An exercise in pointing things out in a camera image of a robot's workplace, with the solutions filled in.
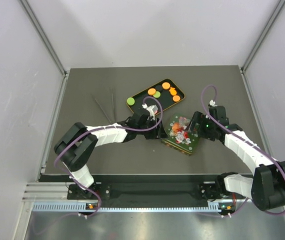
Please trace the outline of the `green christmas cookie tin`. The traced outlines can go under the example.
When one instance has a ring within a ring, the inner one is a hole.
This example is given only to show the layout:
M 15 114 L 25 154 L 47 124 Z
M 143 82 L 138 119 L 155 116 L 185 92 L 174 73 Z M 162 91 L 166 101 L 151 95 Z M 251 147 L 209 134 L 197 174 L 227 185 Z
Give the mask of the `green christmas cookie tin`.
M 191 156 L 198 146 L 199 138 L 191 139 L 191 143 L 186 143 L 185 141 L 177 143 L 175 139 L 162 139 L 161 142 L 184 155 Z

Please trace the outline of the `black metal tweezers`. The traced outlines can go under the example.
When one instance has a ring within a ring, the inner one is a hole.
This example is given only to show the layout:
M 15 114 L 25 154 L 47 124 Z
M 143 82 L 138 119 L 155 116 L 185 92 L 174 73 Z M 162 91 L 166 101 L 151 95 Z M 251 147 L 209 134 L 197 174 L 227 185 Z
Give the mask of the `black metal tweezers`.
M 115 123 L 117 121 L 115 89 L 113 87 L 104 88 L 91 93 L 90 96 L 107 121 L 110 124 Z

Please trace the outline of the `gold tin lid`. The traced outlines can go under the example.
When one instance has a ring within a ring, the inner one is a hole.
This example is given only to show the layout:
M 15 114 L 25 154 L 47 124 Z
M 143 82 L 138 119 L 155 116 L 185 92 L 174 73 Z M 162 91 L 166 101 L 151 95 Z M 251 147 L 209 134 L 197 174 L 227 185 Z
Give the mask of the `gold tin lid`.
M 164 126 L 164 129 L 168 135 L 165 139 L 174 139 L 177 143 L 185 141 L 187 144 L 191 143 L 191 139 L 196 139 L 198 136 L 197 129 L 194 131 L 187 131 L 186 128 L 191 119 L 185 115 L 174 113 L 169 122 Z

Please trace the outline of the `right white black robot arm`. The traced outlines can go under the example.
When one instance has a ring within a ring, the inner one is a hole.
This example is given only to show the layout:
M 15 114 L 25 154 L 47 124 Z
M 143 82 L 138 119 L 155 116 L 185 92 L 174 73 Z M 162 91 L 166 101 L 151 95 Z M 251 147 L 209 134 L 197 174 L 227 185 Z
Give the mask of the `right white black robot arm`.
M 252 200 L 261 211 L 285 206 L 285 161 L 278 161 L 251 141 L 237 124 L 231 124 L 224 106 L 210 106 L 209 113 L 194 112 L 187 127 L 190 132 L 210 141 L 220 141 L 235 153 L 252 173 L 245 177 L 236 172 L 220 174 L 216 193 L 227 198 L 232 193 Z

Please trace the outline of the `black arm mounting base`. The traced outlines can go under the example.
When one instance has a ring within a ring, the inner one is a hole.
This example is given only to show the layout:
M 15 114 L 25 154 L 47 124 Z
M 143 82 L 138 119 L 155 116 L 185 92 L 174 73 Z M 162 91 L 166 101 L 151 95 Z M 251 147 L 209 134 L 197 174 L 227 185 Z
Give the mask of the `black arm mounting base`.
M 231 199 L 231 193 L 220 193 L 213 182 L 95 182 L 87 189 L 71 184 L 68 187 L 69 200 L 89 200 L 98 194 L 102 200 L 129 197 L 180 197 L 186 195 L 193 200 L 214 201 Z

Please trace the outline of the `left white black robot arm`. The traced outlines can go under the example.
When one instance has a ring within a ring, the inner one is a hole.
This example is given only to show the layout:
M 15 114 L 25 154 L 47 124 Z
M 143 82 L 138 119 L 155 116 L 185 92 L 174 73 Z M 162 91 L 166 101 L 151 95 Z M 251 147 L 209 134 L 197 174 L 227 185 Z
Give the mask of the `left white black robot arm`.
M 58 159 L 67 168 L 71 178 L 79 185 L 78 192 L 84 198 L 95 195 L 96 186 L 87 162 L 96 147 L 107 144 L 120 144 L 143 135 L 147 140 L 160 140 L 168 137 L 162 120 L 147 110 L 134 113 L 126 120 L 105 126 L 85 126 L 77 122 L 54 146 Z

